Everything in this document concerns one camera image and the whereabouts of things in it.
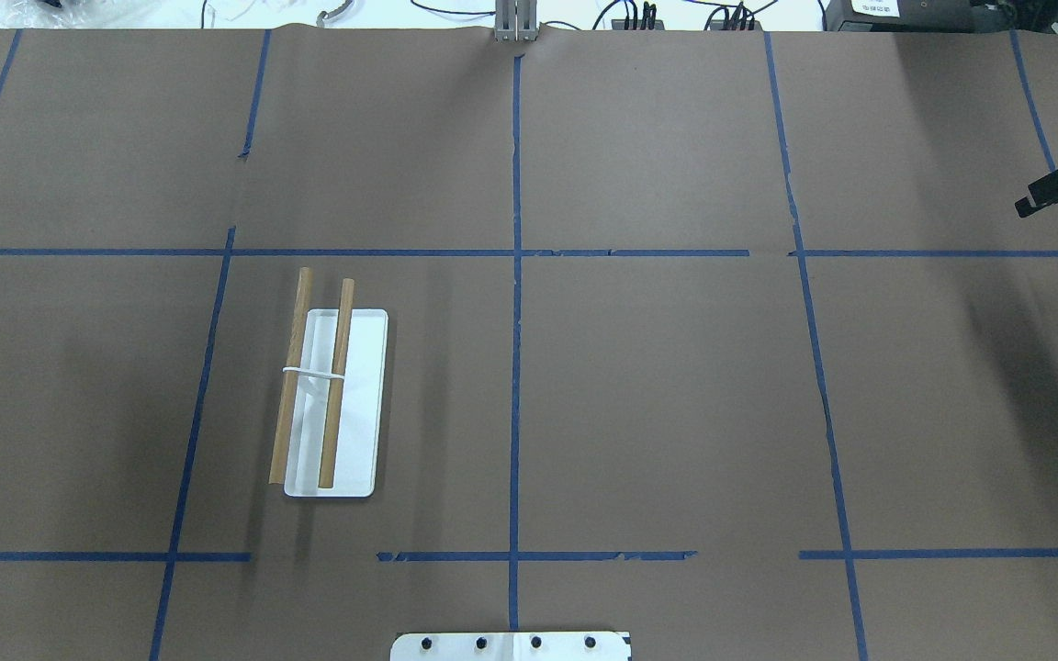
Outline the white towel rack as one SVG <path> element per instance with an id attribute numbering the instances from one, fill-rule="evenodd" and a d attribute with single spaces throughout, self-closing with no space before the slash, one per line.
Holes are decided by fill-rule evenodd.
<path id="1" fill-rule="evenodd" d="M 379 473 L 389 317 L 357 308 L 350 279 L 340 307 L 316 308 L 314 282 L 299 268 L 268 481 L 294 499 L 366 499 Z"/>

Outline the aluminium frame post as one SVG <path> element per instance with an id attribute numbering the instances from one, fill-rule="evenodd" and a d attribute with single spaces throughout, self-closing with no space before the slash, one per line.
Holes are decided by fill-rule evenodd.
<path id="1" fill-rule="evenodd" d="M 537 41 L 536 0 L 497 0 L 494 3 L 494 39 L 497 42 Z"/>

